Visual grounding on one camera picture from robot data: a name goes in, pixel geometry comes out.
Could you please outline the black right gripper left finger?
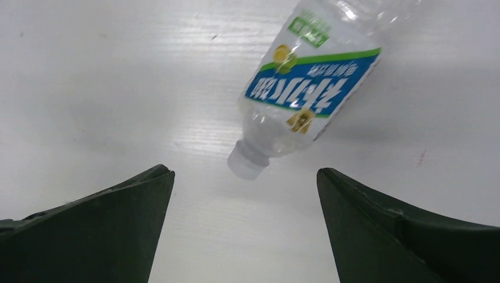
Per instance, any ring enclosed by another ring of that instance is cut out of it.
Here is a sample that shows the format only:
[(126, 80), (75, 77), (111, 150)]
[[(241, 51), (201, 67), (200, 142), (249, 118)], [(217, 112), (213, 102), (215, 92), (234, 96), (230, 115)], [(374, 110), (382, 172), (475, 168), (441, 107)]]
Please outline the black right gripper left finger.
[(1, 281), (147, 282), (174, 182), (159, 164), (65, 205), (1, 220)]

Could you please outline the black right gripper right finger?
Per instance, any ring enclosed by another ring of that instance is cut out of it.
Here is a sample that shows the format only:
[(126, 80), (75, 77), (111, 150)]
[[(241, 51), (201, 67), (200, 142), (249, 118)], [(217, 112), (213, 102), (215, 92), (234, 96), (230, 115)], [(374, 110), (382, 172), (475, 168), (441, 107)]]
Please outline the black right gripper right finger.
[(499, 228), (439, 215), (322, 168), (317, 189), (341, 282), (498, 282)]

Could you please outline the blue green lemon drink bottle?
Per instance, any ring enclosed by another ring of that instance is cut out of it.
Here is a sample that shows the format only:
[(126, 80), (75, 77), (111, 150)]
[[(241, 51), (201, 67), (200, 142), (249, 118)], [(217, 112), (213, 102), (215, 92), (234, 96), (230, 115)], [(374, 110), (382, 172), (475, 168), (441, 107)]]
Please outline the blue green lemon drink bottle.
[(300, 1), (239, 99), (242, 137), (228, 156), (230, 170), (254, 180), (272, 159), (310, 147), (418, 5)]

